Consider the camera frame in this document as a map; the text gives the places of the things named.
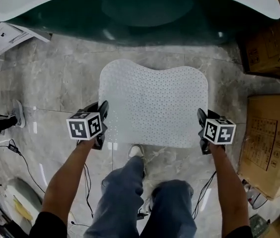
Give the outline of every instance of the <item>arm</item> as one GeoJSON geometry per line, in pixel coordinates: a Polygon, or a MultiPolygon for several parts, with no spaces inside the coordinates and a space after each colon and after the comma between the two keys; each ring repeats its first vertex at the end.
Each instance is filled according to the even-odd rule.
{"type": "Polygon", "coordinates": [[[44,196],[42,212],[58,216],[67,226],[81,173],[95,139],[81,142],[51,179],[44,196]]]}
{"type": "Polygon", "coordinates": [[[245,189],[231,165],[225,150],[210,143],[217,171],[218,197],[222,211],[222,236],[233,230],[249,226],[248,202],[245,189]]]}

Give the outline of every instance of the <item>black t-shirt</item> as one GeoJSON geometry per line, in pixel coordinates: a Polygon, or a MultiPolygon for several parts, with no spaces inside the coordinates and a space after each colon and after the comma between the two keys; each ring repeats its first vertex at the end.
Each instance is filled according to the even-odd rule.
{"type": "MultiPolygon", "coordinates": [[[[41,212],[31,229],[30,238],[57,237],[67,238],[67,228],[64,222],[49,212],[41,212]]],[[[235,229],[226,238],[253,238],[249,226],[235,229]]]]}

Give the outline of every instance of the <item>tile floor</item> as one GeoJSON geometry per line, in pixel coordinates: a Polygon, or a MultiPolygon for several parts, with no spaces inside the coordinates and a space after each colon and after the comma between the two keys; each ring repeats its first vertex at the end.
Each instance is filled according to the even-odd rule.
{"type": "MultiPolygon", "coordinates": [[[[11,110],[11,100],[24,105],[27,125],[10,128],[0,135],[0,142],[13,138],[27,159],[35,180],[46,188],[39,163],[43,165],[47,182],[64,163],[75,147],[68,135],[66,118],[71,112],[98,100],[99,75],[102,68],[115,59],[130,59],[152,69],[168,69],[188,65],[202,71],[209,82],[209,108],[237,123],[234,144],[228,155],[237,168],[246,122],[247,96],[280,93],[280,80],[243,73],[235,43],[223,46],[150,46],[117,47],[71,37],[54,35],[50,43],[30,40],[5,54],[0,66],[0,114],[11,110]]],[[[100,182],[113,169],[127,161],[129,145],[106,142],[102,151],[93,150],[87,159],[92,181],[91,207],[95,210],[100,198],[100,182]]],[[[199,146],[192,149],[145,146],[148,176],[144,181],[146,198],[162,180],[184,179],[195,190],[195,206],[200,191],[214,172],[211,156],[202,156],[199,146]]],[[[13,177],[27,181],[39,195],[42,192],[31,180],[23,159],[0,148],[0,182],[13,177]]],[[[203,211],[196,218],[197,238],[220,237],[221,213],[216,178],[203,211]]],[[[77,223],[90,225],[92,218],[84,200],[82,176],[72,213],[77,223]]],[[[279,209],[271,202],[258,211],[264,218],[276,217],[279,209]]],[[[147,219],[138,221],[141,232],[147,219]]],[[[69,225],[69,236],[82,237],[85,227],[69,225]]]]}

